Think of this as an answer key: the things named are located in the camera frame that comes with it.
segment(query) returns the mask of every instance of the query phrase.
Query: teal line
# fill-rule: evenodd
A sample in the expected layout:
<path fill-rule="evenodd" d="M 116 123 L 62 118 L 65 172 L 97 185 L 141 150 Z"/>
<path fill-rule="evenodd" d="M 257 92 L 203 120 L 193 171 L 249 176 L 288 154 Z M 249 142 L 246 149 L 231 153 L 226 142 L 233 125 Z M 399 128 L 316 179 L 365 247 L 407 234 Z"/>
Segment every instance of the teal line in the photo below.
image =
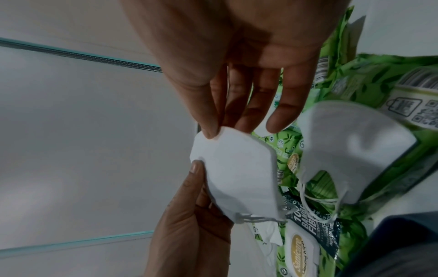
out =
<path fill-rule="evenodd" d="M 121 235 L 109 235 L 109 236 L 97 237 L 97 238 L 86 239 L 86 240 L 74 240 L 74 241 L 67 241 L 67 242 L 53 243 L 53 244 L 7 248 L 0 250 L 0 257 L 16 255 L 22 252 L 49 251 L 49 250 L 54 250 L 54 249 L 59 249 L 69 246 L 79 246 L 87 243 L 104 242 L 104 241 L 112 241 L 112 240 L 118 241 L 120 239 L 152 235 L 153 233 L 154 231 L 151 230 L 151 231 L 128 233 Z"/>
<path fill-rule="evenodd" d="M 131 61 L 131 60 L 120 59 L 120 58 L 116 58 L 116 57 L 102 56 L 102 55 L 97 55 L 97 54 L 92 54 L 92 53 L 87 53 L 87 52 L 70 50 L 70 49 L 66 49 L 66 48 L 58 48 L 58 47 L 52 47 L 52 46 L 47 46 L 47 45 L 43 45 L 43 44 L 37 44 L 37 43 L 31 43 L 31 42 L 23 42 L 23 41 L 18 41 L 18 40 L 15 40 L 15 39 L 4 38 L 4 37 L 0 37 L 0 42 L 12 42 L 12 43 L 18 43 L 18 44 L 26 45 L 26 46 L 42 47 L 42 48 L 52 49 L 52 50 L 57 50 L 57 51 L 66 51 L 66 52 L 75 53 L 75 54 L 88 55 L 88 56 L 101 57 L 101 58 L 106 58 L 106 59 L 122 61 L 122 62 L 138 63 L 138 64 L 144 64 L 144 65 L 160 67 L 159 65 L 152 64 L 152 63 L 142 63 L 142 62 L 138 62 L 138 61 Z"/>

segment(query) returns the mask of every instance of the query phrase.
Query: person's left hand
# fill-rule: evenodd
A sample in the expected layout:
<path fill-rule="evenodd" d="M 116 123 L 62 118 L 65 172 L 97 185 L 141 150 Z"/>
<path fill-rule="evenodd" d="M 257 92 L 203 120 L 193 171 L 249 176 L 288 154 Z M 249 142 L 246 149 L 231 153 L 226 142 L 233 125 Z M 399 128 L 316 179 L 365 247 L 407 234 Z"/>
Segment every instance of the person's left hand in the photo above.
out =
<path fill-rule="evenodd" d="M 211 203 L 194 161 L 154 231 L 145 277 L 228 275 L 233 222 Z"/>

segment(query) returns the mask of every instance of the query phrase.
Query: mask ear loop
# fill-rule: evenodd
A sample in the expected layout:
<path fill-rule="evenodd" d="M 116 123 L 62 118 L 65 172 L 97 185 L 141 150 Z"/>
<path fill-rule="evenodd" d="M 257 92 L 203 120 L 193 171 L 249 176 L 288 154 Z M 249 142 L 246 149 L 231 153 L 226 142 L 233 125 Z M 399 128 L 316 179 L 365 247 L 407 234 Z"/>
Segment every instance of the mask ear loop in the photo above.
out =
<path fill-rule="evenodd" d="M 319 223 L 323 223 L 323 224 L 330 224 L 330 223 L 333 223 L 338 218 L 338 213 L 339 213 L 339 207 L 340 207 L 340 204 L 341 204 L 341 199 L 344 197 L 346 192 L 344 192 L 344 194 L 334 204 L 334 212 L 333 212 L 333 214 L 330 216 L 329 219 L 325 220 L 325 219 L 320 218 L 316 213 L 314 213 L 312 211 L 312 209 L 310 209 L 309 205 L 307 204 L 306 196 L 305 196 L 306 184 L 303 184 L 301 181 L 298 181 L 297 188 L 298 188 L 298 190 L 300 192 L 300 199 L 301 199 L 302 205 L 304 206 L 308 216 L 312 217 L 313 220 L 315 220 L 315 221 L 317 221 Z"/>

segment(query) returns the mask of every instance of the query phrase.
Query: yellow oval logo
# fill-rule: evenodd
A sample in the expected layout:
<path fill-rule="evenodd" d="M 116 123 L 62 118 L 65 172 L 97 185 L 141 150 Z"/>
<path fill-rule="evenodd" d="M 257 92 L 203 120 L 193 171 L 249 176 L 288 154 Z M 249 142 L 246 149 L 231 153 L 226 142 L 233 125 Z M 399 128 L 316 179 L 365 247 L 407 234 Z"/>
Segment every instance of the yellow oval logo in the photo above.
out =
<path fill-rule="evenodd" d="M 294 235 L 291 245 L 293 269 L 298 277 L 306 276 L 308 256 L 304 241 L 299 235 Z"/>
<path fill-rule="evenodd" d="M 297 153 L 293 153 L 289 160 L 287 161 L 287 167 L 292 171 L 292 173 L 295 173 L 298 168 L 298 162 L 300 161 L 300 156 Z"/>

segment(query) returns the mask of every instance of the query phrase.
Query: folded white mask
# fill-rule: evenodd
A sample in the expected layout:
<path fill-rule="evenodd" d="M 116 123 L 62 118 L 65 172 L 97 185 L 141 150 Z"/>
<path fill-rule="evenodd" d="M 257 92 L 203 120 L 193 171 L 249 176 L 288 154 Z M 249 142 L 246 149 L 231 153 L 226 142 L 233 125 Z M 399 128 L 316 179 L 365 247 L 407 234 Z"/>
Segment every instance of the folded white mask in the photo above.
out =
<path fill-rule="evenodd" d="M 276 153 L 268 145 L 222 127 L 211 140 L 202 132 L 196 135 L 190 160 L 204 162 L 212 202 L 233 222 L 285 220 Z"/>
<path fill-rule="evenodd" d="M 305 184 L 321 170 L 335 185 L 338 199 L 330 201 L 336 209 L 341 203 L 356 203 L 365 188 L 417 141 L 394 119 L 354 102 L 319 102 L 300 115 L 298 125 L 304 139 L 297 172 L 304 206 Z"/>

